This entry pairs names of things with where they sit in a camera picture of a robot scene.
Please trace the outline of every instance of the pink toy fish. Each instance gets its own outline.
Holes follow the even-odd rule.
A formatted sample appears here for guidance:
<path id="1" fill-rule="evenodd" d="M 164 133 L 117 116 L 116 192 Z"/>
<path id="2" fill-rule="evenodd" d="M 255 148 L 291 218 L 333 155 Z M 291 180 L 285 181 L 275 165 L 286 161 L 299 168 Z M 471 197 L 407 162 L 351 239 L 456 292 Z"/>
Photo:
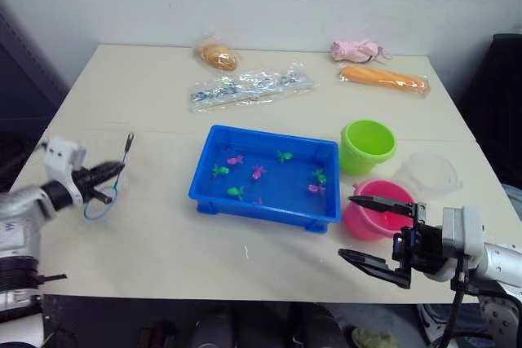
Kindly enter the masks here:
<path id="1" fill-rule="evenodd" d="M 238 155 L 238 156 L 235 156 L 233 158 L 228 158 L 227 159 L 227 163 L 229 165 L 242 165 L 243 164 L 243 156 L 242 155 Z"/>
<path id="2" fill-rule="evenodd" d="M 311 193 L 320 193 L 321 195 L 324 195 L 326 188 L 323 185 L 308 185 L 308 190 Z"/>
<path id="3" fill-rule="evenodd" d="M 253 179 L 260 179 L 261 176 L 267 172 L 262 166 L 254 166 L 252 169 L 254 169 L 254 173 L 252 174 Z"/>

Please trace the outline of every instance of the dark cloth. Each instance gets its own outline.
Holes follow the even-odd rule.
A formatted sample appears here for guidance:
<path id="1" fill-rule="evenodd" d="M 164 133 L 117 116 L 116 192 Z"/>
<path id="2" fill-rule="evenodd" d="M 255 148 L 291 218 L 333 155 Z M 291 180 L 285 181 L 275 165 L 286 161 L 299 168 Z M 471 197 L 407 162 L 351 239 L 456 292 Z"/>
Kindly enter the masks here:
<path id="1" fill-rule="evenodd" d="M 493 36 L 458 109 L 500 181 L 522 188 L 522 35 Z"/>

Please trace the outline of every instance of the green cup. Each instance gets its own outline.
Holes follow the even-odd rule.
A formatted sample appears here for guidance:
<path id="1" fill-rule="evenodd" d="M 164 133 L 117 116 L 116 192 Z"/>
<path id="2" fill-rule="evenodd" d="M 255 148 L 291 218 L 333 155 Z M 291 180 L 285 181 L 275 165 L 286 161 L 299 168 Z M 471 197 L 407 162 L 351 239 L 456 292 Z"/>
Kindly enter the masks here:
<path id="1" fill-rule="evenodd" d="M 366 174 L 390 159 L 396 147 L 393 132 L 380 122 L 354 121 L 341 131 L 339 164 L 348 174 Z"/>

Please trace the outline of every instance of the green toy fish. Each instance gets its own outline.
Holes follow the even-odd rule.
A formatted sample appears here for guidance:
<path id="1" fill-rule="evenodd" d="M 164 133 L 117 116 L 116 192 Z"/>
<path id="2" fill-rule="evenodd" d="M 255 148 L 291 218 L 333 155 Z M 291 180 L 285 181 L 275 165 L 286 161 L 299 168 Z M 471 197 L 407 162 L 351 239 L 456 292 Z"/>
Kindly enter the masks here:
<path id="1" fill-rule="evenodd" d="M 317 181 L 319 181 L 319 183 L 326 183 L 326 176 L 323 173 L 323 169 L 313 170 L 312 175 L 317 178 Z"/>
<path id="2" fill-rule="evenodd" d="M 230 169 L 226 166 L 217 166 L 214 165 L 214 168 L 212 169 L 212 177 L 216 178 L 220 174 L 228 174 L 230 173 Z"/>
<path id="3" fill-rule="evenodd" d="M 236 187 L 230 187 L 227 189 L 227 194 L 229 196 L 237 197 L 239 200 L 243 200 L 243 187 L 240 187 L 239 189 Z"/>
<path id="4" fill-rule="evenodd" d="M 277 152 L 277 159 L 279 159 L 280 163 L 285 163 L 285 161 L 289 161 L 293 157 L 294 157 L 294 154 L 291 152 L 285 152 L 285 153 L 280 152 L 280 151 Z"/>

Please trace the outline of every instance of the clear plastic container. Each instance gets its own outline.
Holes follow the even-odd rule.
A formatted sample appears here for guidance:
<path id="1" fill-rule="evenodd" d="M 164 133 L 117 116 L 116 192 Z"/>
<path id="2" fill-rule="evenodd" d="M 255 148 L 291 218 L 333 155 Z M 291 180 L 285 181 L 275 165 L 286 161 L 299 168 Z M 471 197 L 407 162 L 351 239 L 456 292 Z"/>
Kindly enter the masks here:
<path id="1" fill-rule="evenodd" d="M 453 165 L 431 152 L 411 155 L 391 179 L 404 185 L 418 201 L 437 200 L 462 189 Z"/>

